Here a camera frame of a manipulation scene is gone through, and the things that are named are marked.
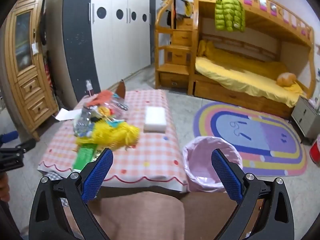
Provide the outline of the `left hand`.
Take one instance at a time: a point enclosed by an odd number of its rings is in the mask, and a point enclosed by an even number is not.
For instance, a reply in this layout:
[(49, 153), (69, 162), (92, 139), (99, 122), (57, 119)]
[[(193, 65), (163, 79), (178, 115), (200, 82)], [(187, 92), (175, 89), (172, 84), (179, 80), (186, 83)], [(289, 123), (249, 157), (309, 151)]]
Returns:
[(4, 202), (10, 201), (10, 187), (9, 187), (8, 175), (6, 173), (1, 174), (0, 199)]

